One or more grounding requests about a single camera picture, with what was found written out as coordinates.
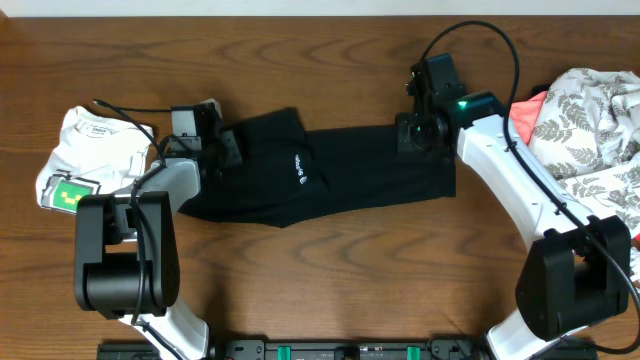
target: floral patterned cloth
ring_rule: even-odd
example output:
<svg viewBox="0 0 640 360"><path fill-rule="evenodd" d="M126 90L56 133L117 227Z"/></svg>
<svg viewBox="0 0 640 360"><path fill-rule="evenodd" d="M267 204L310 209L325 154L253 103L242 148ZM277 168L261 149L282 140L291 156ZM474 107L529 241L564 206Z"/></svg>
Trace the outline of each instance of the floral patterned cloth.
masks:
<svg viewBox="0 0 640 360"><path fill-rule="evenodd" d="M640 78L571 69L551 85L529 147L598 217L640 233Z"/></svg>

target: folded garment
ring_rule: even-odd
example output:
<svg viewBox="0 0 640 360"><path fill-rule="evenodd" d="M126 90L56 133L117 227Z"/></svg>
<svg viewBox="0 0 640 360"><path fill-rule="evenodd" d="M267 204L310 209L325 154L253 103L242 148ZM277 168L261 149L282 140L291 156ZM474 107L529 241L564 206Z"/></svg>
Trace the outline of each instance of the folded garment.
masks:
<svg viewBox="0 0 640 360"><path fill-rule="evenodd" d="M551 85L529 145L579 202L640 233L640 78L572 69Z"/></svg>
<svg viewBox="0 0 640 360"><path fill-rule="evenodd" d="M529 141L531 140L531 134L533 134L538 115L542 109L542 103L546 97L547 92L543 91L527 101L517 102L511 105L509 118L513 120L518 135L520 135L522 141L527 145L529 145Z"/></svg>
<svg viewBox="0 0 640 360"><path fill-rule="evenodd" d="M111 193L142 175L149 144L131 123L95 116L81 106L69 110L60 144L36 179L36 201L75 213L83 196Z"/></svg>
<svg viewBox="0 0 640 360"><path fill-rule="evenodd" d="M395 126L306 132L295 109L231 130L243 164L223 168L180 212L286 227L342 211L455 196L455 164L398 154Z"/></svg>

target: white logo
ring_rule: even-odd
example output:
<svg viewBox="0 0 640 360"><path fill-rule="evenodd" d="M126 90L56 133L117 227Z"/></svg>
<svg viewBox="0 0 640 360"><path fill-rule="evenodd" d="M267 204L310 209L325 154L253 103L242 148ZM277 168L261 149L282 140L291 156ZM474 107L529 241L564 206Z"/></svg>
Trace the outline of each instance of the white logo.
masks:
<svg viewBox="0 0 640 360"><path fill-rule="evenodd" d="M304 171L302 170L302 166L300 166L300 156L298 156L298 154L296 154L296 170L298 170L298 176L300 176L300 184L307 182L307 177L304 176Z"/></svg>

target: wooden table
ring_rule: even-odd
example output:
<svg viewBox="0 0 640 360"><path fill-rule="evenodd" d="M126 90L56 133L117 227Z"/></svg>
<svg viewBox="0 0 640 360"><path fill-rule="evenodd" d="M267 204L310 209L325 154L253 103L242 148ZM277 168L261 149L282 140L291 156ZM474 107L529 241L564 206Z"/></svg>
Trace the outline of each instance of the wooden table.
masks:
<svg viewBox="0 0 640 360"><path fill-rule="evenodd" d="M94 97L167 107L214 97L228 123L297 106L308 130L391 124L428 41L460 17L11 19L0 28L0 358L92 359L131 328L73 296L74 218L41 210L36 175L67 109ZM494 17L522 63L518 99L571 67L640 71L631 17ZM505 99L513 66L487 30L450 34L471 91ZM111 116L102 109L94 109ZM166 115L139 116L160 135ZM426 338L481 334L515 307L526 252L485 184L281 230L175 218L182 296L223 336ZM631 342L635 310L588 335Z"/></svg>

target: green label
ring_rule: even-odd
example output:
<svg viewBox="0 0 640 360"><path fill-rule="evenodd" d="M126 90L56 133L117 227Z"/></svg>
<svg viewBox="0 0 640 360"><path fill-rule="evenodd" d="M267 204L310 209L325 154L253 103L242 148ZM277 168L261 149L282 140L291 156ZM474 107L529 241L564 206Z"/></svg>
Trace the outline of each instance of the green label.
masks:
<svg viewBox="0 0 640 360"><path fill-rule="evenodd" d="M53 194L53 206L76 212L78 201L83 196L91 194L88 186L74 184L67 180L60 180L56 191Z"/></svg>

